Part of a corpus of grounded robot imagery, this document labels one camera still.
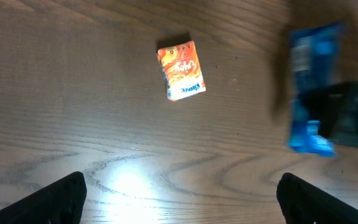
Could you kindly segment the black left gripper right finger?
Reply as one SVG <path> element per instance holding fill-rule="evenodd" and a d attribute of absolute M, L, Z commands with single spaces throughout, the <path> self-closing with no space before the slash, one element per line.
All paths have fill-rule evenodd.
<path fill-rule="evenodd" d="M 287 224 L 358 224 L 358 209 L 289 172 L 277 185 L 277 200 Z"/>

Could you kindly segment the blue snack wrapper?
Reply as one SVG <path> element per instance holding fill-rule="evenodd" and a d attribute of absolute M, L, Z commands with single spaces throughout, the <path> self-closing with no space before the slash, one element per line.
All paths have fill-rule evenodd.
<path fill-rule="evenodd" d="M 306 100 L 331 86 L 341 30 L 342 24 L 334 22 L 290 32 L 290 70 L 296 95 L 292 101 L 288 146 L 297 153 L 336 155 L 333 143 L 318 133 L 321 119 L 312 115 Z"/>

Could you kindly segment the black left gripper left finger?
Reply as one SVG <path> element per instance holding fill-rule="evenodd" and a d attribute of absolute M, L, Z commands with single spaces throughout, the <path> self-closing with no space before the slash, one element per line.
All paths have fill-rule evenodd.
<path fill-rule="evenodd" d="M 87 188 L 82 172 L 70 175 L 0 210 L 0 224 L 79 224 Z"/>

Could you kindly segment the orange small box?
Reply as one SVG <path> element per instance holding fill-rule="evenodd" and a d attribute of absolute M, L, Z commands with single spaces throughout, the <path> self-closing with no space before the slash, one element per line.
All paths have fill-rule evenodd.
<path fill-rule="evenodd" d="M 196 46 L 192 40 L 158 49 L 157 59 L 164 75 L 169 100 L 177 101 L 206 91 Z"/>

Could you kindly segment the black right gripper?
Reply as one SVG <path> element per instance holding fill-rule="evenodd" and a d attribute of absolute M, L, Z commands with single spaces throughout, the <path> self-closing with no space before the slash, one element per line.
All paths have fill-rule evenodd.
<path fill-rule="evenodd" d="M 338 145 L 358 147 L 358 82 L 306 91 L 300 103 L 312 120 L 319 121 L 320 136 Z"/>

